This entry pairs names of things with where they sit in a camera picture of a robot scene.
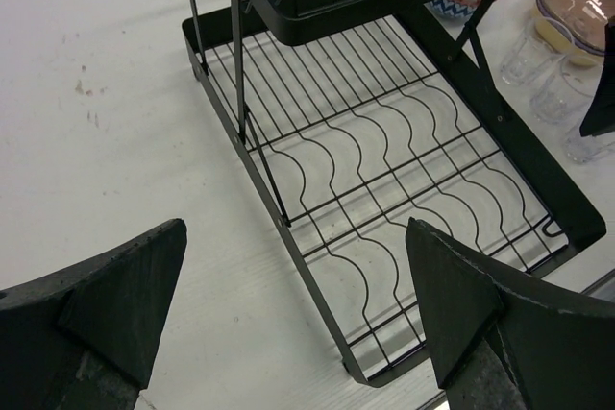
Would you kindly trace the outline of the clear drinking glass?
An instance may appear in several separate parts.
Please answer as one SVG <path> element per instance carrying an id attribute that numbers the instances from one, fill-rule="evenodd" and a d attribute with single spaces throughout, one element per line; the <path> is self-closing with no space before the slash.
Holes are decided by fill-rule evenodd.
<path id="1" fill-rule="evenodd" d="M 531 84 L 563 58 L 563 55 L 549 49 L 546 42 L 538 37 L 531 18 L 504 56 L 500 74 L 507 84 Z"/>
<path id="2" fill-rule="evenodd" d="M 564 135 L 562 146 L 566 156 L 575 163 L 586 164 L 606 157 L 611 148 L 595 136 L 580 135 L 581 122 L 578 121 Z"/>
<path id="3" fill-rule="evenodd" d="M 562 124 L 593 101 L 603 62 L 592 57 L 567 56 L 530 99 L 534 115 L 549 124 Z"/>

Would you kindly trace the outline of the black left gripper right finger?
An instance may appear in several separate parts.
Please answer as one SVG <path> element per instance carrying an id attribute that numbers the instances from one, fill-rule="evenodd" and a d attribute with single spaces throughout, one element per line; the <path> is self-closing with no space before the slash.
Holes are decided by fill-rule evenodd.
<path id="1" fill-rule="evenodd" d="M 406 250 L 437 386 L 452 409 L 611 409 L 614 305 L 410 219 Z"/>

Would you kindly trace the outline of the purple textured bowl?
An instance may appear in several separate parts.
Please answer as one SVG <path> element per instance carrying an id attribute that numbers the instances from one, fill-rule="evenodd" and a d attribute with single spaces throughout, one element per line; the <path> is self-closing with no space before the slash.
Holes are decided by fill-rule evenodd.
<path id="1" fill-rule="evenodd" d="M 606 17 L 596 13 L 588 2 L 580 9 L 561 4 L 559 0 L 555 6 L 546 0 L 534 0 L 530 12 L 538 19 L 537 32 L 556 50 L 567 49 L 576 55 L 579 66 L 589 66 L 589 58 L 602 59 Z"/>

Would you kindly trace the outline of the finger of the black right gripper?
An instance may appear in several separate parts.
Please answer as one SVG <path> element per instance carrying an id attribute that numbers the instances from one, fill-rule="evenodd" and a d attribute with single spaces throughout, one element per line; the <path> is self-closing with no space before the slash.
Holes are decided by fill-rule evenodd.
<path id="1" fill-rule="evenodd" d="M 605 55 L 603 71 L 589 110 L 585 114 L 579 134 L 582 137 L 600 136 L 614 132 L 614 21 L 604 28 Z"/>

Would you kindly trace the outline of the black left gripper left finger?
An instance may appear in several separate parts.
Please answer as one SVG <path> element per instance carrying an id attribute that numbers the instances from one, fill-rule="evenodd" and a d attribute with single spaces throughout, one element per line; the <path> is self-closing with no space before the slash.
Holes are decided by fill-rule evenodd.
<path id="1" fill-rule="evenodd" d="M 135 408 L 150 382 L 185 250 L 185 221 L 174 218 L 2 289 L 2 408 Z"/>

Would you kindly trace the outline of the orange patterned ceramic bowl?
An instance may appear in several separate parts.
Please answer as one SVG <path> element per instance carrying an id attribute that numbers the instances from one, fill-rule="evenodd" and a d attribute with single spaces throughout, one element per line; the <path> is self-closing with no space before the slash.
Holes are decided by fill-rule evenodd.
<path id="1" fill-rule="evenodd" d="M 435 15 L 450 20 L 466 21 L 482 0 L 430 0 L 426 6 Z"/>

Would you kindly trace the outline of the yellow textured bowl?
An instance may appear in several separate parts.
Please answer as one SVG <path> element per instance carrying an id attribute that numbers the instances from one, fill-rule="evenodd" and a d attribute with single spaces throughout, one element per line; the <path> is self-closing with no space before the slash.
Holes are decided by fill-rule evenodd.
<path id="1" fill-rule="evenodd" d="M 576 36 L 572 27 L 561 19 L 541 11 L 537 5 L 532 7 L 531 17 L 538 37 L 546 42 L 549 49 L 568 58 L 572 65 L 591 68 L 603 63 L 603 49 L 593 48 Z"/>

